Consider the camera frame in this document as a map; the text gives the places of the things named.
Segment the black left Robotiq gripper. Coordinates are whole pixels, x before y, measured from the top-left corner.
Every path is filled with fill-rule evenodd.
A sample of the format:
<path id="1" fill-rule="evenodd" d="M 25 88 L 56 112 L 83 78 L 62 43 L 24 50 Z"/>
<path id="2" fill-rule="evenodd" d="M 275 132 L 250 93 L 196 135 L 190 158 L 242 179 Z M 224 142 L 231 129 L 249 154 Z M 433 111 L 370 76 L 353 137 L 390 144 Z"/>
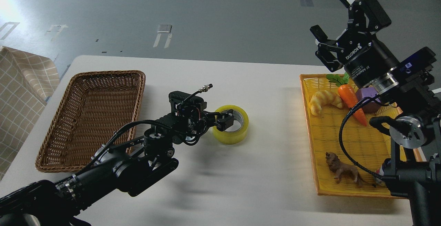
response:
<path id="1" fill-rule="evenodd" d="M 206 112 L 203 111 L 201 117 L 193 127 L 193 137 L 204 135 L 211 127 L 216 127 L 220 132 L 226 131 L 233 126 L 233 112 Z"/>

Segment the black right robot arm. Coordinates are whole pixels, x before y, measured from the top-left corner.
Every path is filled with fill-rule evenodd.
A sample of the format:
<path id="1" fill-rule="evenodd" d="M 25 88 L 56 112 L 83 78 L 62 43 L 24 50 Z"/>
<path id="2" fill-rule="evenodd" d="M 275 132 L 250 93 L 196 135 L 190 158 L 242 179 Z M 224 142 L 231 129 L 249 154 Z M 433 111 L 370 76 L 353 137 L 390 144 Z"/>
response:
<path id="1" fill-rule="evenodd" d="M 377 39 L 392 22 L 378 0 L 340 0 L 348 10 L 346 30 L 331 40 L 320 26 L 310 28 L 317 40 L 315 55 L 331 72 L 345 69 L 358 88 L 372 86 L 377 95 L 365 98 L 343 119 L 340 147 L 356 166 L 381 179 L 390 194 L 409 199 L 414 226 L 440 225 L 440 100 L 429 90 L 435 53 L 423 47 L 399 62 Z M 343 128 L 349 117 L 370 101 L 396 103 L 396 118 L 378 116 L 370 125 L 391 138 L 391 157 L 384 174 L 369 171 L 349 156 Z"/>

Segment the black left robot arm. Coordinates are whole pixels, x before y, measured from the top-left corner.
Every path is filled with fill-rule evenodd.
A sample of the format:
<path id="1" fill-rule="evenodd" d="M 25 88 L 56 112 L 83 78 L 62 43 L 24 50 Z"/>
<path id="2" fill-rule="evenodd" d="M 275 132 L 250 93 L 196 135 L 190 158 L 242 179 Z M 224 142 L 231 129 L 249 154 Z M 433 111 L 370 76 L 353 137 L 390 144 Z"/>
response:
<path id="1" fill-rule="evenodd" d="M 198 94 L 169 94 L 171 111 L 157 120 L 134 121 L 121 127 L 91 162 L 58 182 L 43 179 L 1 198 L 2 226 L 88 226 L 76 218 L 81 211 L 114 190 L 134 197 L 176 170 L 174 144 L 195 145 L 211 127 L 225 131 L 234 124 L 233 109 L 205 111 Z"/>

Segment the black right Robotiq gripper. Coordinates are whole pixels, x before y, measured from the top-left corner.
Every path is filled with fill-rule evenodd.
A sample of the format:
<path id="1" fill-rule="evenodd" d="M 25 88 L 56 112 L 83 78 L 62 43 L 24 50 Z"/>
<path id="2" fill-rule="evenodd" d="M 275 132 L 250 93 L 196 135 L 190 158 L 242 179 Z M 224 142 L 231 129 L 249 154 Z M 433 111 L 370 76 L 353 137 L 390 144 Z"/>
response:
<path id="1" fill-rule="evenodd" d="M 399 64 L 376 34 L 371 34 L 388 27 L 392 20 L 378 0 L 340 2 L 348 10 L 347 28 L 332 40 L 319 25 L 311 26 L 318 47 L 315 56 L 330 72 L 344 69 L 358 88 L 366 87 Z"/>

